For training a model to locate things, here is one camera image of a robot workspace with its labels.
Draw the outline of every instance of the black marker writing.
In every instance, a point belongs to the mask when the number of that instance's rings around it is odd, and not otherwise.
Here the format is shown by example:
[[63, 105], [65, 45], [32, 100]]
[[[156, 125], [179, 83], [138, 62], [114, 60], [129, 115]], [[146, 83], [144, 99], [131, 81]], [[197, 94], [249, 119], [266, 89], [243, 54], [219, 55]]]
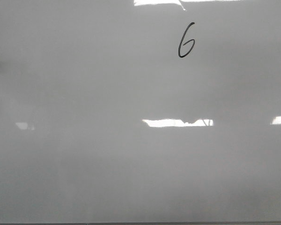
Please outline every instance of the black marker writing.
[[180, 44], [179, 44], [179, 48], [178, 48], [178, 55], [179, 55], [180, 58], [183, 58], [183, 57], [187, 56], [187, 55], [192, 51], [192, 48], [195, 46], [195, 39], [191, 39], [191, 40], [185, 42], [185, 43], [183, 44], [183, 46], [192, 41], [192, 47], [190, 48], [190, 50], [189, 50], [186, 54], [184, 54], [184, 55], [181, 55], [181, 54], [180, 54], [180, 49], [181, 49], [181, 45], [182, 45], [183, 39], [184, 39], [184, 37], [185, 37], [185, 35], [186, 35], [188, 29], [189, 29], [192, 25], [194, 25], [194, 24], [195, 24], [195, 23], [192, 22], [192, 23], [190, 23], [190, 24], [187, 26], [187, 28], [186, 28], [186, 30], [184, 31], [184, 34], [183, 34], [183, 36], [182, 36], [182, 38], [181, 38], [181, 41], [180, 41]]

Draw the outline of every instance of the glossy white board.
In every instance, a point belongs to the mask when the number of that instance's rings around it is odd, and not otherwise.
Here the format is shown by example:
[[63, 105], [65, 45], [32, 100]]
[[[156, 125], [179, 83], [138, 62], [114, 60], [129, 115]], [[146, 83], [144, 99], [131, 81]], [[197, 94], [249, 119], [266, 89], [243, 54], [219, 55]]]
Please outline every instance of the glossy white board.
[[140, 2], [0, 1], [0, 223], [281, 220], [281, 0]]

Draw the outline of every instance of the handwritten number 6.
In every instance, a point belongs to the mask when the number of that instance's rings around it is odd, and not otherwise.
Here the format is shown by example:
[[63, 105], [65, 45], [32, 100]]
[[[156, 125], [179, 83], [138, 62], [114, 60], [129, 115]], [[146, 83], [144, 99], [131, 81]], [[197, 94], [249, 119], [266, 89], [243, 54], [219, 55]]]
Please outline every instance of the handwritten number 6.
[[183, 57], [187, 56], [187, 55], [192, 51], [192, 48], [195, 46], [195, 39], [191, 39], [191, 40], [185, 42], [185, 43], [183, 44], [183, 46], [192, 41], [192, 47], [190, 48], [190, 50], [189, 50], [185, 55], [181, 55], [181, 54], [180, 54], [180, 49], [181, 49], [181, 45], [182, 45], [183, 39], [184, 39], [184, 37], [185, 37], [185, 35], [186, 35], [188, 29], [189, 29], [192, 25], [194, 25], [194, 24], [195, 24], [195, 23], [192, 22], [192, 23], [190, 23], [190, 24], [187, 26], [187, 28], [186, 28], [186, 30], [184, 31], [184, 34], [183, 34], [183, 36], [182, 36], [182, 38], [181, 38], [181, 41], [180, 41], [180, 44], [179, 44], [179, 48], [178, 48], [178, 55], [179, 55], [180, 58], [183, 58]]

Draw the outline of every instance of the whiteboard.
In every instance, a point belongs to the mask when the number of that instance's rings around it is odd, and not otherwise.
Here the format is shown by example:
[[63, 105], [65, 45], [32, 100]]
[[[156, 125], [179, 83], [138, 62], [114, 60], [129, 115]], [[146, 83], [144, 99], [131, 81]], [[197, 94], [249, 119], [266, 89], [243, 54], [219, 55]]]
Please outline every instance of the whiteboard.
[[0, 223], [281, 221], [281, 0], [167, 2], [0, 1]]

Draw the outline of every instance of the white surface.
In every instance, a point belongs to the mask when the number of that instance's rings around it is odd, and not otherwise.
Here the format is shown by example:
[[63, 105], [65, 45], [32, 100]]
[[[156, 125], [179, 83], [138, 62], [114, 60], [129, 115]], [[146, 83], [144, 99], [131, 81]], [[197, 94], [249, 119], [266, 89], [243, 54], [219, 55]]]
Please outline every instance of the white surface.
[[281, 220], [281, 0], [181, 2], [0, 1], [1, 223]]

